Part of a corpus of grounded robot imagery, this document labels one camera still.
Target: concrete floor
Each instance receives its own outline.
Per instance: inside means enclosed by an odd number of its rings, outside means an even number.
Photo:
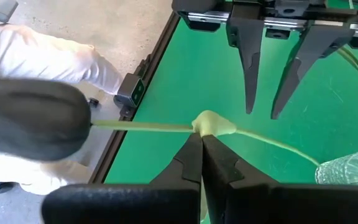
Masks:
[[[18,0],[11,23],[96,46],[125,75],[151,53],[171,13],[170,0]],[[78,85],[87,97],[98,89]],[[102,108],[93,113],[100,119],[117,119],[118,108],[110,96],[101,99]],[[111,131],[92,129],[78,161],[89,160],[95,167]],[[0,195],[0,223],[41,223],[39,208],[43,197],[16,187]]]

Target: black foam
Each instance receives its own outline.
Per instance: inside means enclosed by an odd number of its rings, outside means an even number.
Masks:
[[[91,111],[77,88],[40,80],[0,80],[0,152],[56,161],[78,151]]]

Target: white pants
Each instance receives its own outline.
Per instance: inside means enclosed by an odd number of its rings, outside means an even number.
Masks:
[[[112,95],[122,82],[113,65],[94,47],[10,24],[0,25],[0,78],[84,80]],[[18,182],[34,194],[46,195],[68,184],[87,183],[90,175],[77,162],[43,163],[0,154],[0,182]]]

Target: plastic water bottle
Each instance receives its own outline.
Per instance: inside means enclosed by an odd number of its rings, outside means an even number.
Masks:
[[[321,164],[315,178],[318,184],[358,185],[358,153]]]

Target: green surface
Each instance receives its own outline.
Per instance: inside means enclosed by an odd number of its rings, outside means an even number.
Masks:
[[[295,146],[319,162],[358,152],[358,73],[338,54],[318,60],[279,119],[270,119],[297,35],[292,33],[287,41],[263,39],[257,97],[248,115],[239,54],[228,46],[224,27],[215,33],[195,32],[181,21],[134,121],[190,125],[199,113],[212,110],[241,128]],[[128,132],[105,183],[149,182],[188,136]],[[316,166],[294,153],[238,134],[218,138],[280,182],[314,183]]]

